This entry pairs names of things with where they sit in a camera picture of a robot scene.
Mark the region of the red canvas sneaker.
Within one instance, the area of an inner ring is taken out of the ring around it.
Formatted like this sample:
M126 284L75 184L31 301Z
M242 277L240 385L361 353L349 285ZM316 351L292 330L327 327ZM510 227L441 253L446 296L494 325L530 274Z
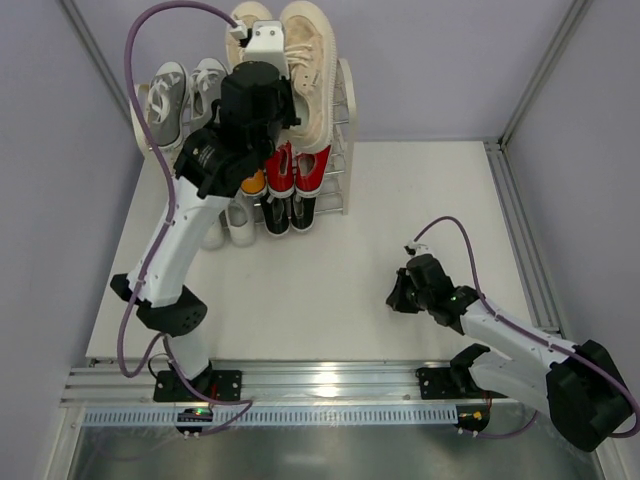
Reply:
M271 196L288 198L294 191L293 152L289 142L278 147L266 162L267 187Z
M313 198L319 194L330 154L331 146L314 154L301 152L295 154L295 190L299 196Z

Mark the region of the orange canvas sneaker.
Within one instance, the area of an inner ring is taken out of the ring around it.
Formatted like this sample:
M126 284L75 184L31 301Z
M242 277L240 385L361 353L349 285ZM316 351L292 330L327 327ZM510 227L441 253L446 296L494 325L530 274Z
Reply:
M267 191L267 180L264 171L259 169L253 176L241 184L241 192L249 198L261 197Z

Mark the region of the grey canvas sneaker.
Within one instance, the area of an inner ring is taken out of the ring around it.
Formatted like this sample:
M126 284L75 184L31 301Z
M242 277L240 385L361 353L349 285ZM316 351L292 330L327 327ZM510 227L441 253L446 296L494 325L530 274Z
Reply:
M226 67L215 58L202 59L190 76L190 119L191 133L204 127L217 114L213 103L221 98L221 83L227 76Z
M147 123L152 139L160 149L174 148L182 140L187 96L185 68L175 61L161 65L147 94Z

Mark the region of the black canvas sneaker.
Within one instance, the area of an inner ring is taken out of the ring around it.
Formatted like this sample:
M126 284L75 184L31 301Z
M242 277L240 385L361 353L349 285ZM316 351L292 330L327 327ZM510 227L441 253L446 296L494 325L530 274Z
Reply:
M261 210L267 232L280 237L289 231L290 221L286 208L286 200L272 195L261 198Z
M305 233L313 227L315 205L315 198L302 197L298 194L292 196L290 223L295 231Z

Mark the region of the white sneaker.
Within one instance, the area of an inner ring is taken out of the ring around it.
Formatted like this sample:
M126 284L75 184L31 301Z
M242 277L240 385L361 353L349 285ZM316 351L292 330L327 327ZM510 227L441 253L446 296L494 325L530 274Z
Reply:
M225 209L225 219L232 243L248 247L256 240L253 202L240 194Z
M214 251L220 249L224 245L225 233L223 219L224 212L221 212L205 233L201 242L202 250Z

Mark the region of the cream metal shoe shelf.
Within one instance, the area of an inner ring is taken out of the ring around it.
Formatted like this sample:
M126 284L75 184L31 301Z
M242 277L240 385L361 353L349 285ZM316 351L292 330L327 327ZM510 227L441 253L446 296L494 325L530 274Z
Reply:
M331 108L332 120L332 144L329 149L329 157L324 170L322 184L315 200L316 216L323 214L342 214L349 212L351 177L353 170L353 156L355 140L358 129L358 112L354 91L353 76L350 65L345 58L339 58L336 63L336 81L333 94L334 103ZM151 147L144 138L144 133L132 120L136 141L147 158L153 158ZM256 194L248 194L238 190L236 197L253 199L256 209L256 221L262 222L261 198L269 196L266 168L263 169L265 187Z

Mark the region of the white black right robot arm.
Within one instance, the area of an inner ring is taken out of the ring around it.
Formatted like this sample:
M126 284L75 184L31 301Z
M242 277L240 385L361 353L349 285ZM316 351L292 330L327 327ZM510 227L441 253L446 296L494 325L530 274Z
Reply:
M574 447L591 452L636 411L608 351L520 324L470 286L457 286L428 251L412 249L386 299L395 312L428 313L473 339L450 362L464 393L497 393L548 417Z

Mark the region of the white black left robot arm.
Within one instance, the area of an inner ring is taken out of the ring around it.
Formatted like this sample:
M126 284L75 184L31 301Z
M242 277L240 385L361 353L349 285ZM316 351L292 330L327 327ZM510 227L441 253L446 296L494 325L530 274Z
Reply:
M190 133L169 176L166 213L139 265L110 286L165 344L178 378L195 384L211 369L198 331L206 305L185 285L205 233L298 124L291 85L276 66L242 62L221 82L211 119Z

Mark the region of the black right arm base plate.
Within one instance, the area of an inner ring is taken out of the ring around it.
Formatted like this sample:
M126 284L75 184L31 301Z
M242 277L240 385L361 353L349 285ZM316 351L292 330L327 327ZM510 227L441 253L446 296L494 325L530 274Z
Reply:
M422 367L415 371L422 400L486 399L468 368L458 366Z

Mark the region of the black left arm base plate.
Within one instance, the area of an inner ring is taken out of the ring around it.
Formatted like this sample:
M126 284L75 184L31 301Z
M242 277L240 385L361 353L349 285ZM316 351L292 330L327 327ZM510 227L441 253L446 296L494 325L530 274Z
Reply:
M233 402L241 397L242 372L240 370L211 370L191 381L201 395L216 401ZM153 401L157 403L195 402L194 396L173 370L160 371L156 376Z

